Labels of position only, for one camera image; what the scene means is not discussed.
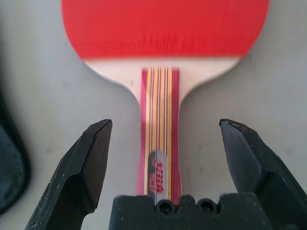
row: gray surface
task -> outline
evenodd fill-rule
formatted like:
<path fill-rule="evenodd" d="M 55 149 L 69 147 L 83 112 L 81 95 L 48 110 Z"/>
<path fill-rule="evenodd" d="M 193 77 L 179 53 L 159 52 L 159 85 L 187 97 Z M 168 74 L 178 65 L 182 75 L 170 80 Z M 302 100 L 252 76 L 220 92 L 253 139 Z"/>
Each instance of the gray surface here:
<path fill-rule="evenodd" d="M 0 0 L 7 55 L 6 95 L 32 162 L 22 199 L 0 218 L 1 230 L 23 229 L 60 158 L 88 125 L 112 118 L 106 179 L 84 230 L 107 229 L 112 199 L 134 194 L 140 115 L 127 90 L 89 70 L 70 46 L 60 0 Z M 217 201 L 235 187 L 220 118 L 246 123 L 280 155 L 307 191 L 307 1 L 272 0 L 251 53 L 220 79 L 199 87 L 180 109 L 183 192 Z"/>

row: table tennis paddle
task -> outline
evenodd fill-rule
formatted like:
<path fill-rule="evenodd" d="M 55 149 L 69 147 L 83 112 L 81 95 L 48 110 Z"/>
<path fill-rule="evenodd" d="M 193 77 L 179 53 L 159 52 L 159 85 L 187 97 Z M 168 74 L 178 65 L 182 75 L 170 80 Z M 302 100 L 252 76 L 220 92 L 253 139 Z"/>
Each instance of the table tennis paddle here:
<path fill-rule="evenodd" d="M 268 8 L 269 0 L 62 0 L 79 57 L 140 104 L 138 195 L 178 203 L 179 105 L 248 53 Z"/>

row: striped handle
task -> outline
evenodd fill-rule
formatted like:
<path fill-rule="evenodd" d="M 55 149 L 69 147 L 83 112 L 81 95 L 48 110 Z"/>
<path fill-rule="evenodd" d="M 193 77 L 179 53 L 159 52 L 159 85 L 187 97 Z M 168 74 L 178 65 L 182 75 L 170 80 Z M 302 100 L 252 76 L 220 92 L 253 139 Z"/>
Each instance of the striped handle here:
<path fill-rule="evenodd" d="M 181 180 L 178 157 L 179 70 L 142 71 L 141 155 L 137 194 L 157 203 L 178 203 Z"/>

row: yellow stripe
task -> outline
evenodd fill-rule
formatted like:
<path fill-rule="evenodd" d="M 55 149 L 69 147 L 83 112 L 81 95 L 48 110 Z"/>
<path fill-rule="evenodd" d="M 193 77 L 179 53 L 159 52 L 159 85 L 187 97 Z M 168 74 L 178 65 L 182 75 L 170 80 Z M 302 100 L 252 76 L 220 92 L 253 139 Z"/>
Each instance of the yellow stripe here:
<path fill-rule="evenodd" d="M 145 170 L 144 170 L 144 194 L 148 194 L 148 157 L 149 157 L 149 125 L 150 125 L 150 86 L 151 86 L 152 70 L 147 70 L 147 85 L 146 85 L 146 126 L 145 126 Z"/>
<path fill-rule="evenodd" d="M 164 151 L 164 93 L 165 93 L 165 68 L 161 68 L 160 90 L 160 150 Z"/>
<path fill-rule="evenodd" d="M 172 69 L 167 81 L 167 199 L 171 199 L 172 185 Z"/>
<path fill-rule="evenodd" d="M 153 129 L 153 145 L 152 150 L 154 151 L 157 149 L 157 104 L 158 104 L 158 68 L 154 68 L 154 76 L 153 76 L 153 122 L 152 122 L 152 129 Z"/>

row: screw hole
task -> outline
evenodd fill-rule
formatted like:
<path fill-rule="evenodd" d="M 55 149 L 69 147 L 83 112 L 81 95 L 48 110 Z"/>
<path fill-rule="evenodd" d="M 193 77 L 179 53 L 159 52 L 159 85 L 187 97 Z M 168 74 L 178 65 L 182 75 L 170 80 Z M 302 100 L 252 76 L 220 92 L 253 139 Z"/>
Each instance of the screw hole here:
<path fill-rule="evenodd" d="M 172 202 L 161 200 L 157 204 L 157 210 L 164 215 L 169 215 L 175 212 L 175 207 Z"/>
<path fill-rule="evenodd" d="M 217 206 L 210 199 L 202 199 L 197 203 L 197 206 L 204 212 L 208 214 L 217 214 Z"/>

